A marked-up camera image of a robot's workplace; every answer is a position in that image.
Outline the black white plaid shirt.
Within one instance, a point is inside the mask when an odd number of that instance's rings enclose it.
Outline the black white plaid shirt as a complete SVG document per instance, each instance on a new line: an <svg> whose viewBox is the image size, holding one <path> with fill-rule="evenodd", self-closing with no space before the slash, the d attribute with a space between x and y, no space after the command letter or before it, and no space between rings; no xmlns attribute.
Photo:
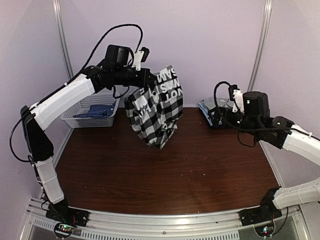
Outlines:
<svg viewBox="0 0 320 240"><path fill-rule="evenodd" d="M172 65L155 74L147 87L135 89L124 99L126 116L138 137L147 146L162 149L183 114L183 90Z"/></svg>

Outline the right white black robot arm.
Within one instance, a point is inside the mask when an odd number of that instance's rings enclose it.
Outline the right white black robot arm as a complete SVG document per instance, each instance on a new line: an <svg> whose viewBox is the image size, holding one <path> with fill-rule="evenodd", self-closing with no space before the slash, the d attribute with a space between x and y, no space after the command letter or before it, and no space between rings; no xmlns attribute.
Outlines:
<svg viewBox="0 0 320 240"><path fill-rule="evenodd" d="M320 163L320 139L283 116L270 116L268 95L260 91L242 92L230 90L233 101L232 112L237 123L231 123L221 112L217 97L213 96L216 111L223 122L240 133L248 133L256 142L263 141L288 152L295 153L316 165ZM259 220L268 220L276 209L318 202L320 200L320 179L291 187L271 190L266 202L256 210Z"/></svg>

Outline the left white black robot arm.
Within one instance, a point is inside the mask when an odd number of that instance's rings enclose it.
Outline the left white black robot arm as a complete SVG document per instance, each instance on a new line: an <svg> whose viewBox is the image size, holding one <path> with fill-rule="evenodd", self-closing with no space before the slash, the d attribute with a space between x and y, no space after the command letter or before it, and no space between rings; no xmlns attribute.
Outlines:
<svg viewBox="0 0 320 240"><path fill-rule="evenodd" d="M61 203L65 196L53 163L54 146L45 130L69 108L103 89L112 90L115 86L147 87L154 75L150 69L142 68L141 64L149 53L146 47L133 52L129 47L109 45L104 59L98 65L86 65L74 80L31 107L21 109L31 163L35 166L48 201L54 205L51 210L53 215L61 222L69 221L72 211Z"/></svg>

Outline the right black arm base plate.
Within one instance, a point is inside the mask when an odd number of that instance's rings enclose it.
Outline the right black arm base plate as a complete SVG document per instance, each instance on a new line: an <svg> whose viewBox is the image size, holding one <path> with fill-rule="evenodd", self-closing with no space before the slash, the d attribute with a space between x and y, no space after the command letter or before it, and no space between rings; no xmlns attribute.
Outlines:
<svg viewBox="0 0 320 240"><path fill-rule="evenodd" d="M242 226L255 225L263 222L272 221L282 216L282 211L270 206L258 206L241 210L239 218Z"/></svg>

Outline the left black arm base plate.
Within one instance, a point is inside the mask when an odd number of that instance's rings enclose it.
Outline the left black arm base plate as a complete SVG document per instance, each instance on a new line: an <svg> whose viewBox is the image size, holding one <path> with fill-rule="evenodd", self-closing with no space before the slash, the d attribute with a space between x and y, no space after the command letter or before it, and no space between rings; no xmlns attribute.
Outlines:
<svg viewBox="0 0 320 240"><path fill-rule="evenodd" d="M86 227L89 212L77 208L69 207L67 202L50 203L45 217L57 222L67 223L77 227Z"/></svg>

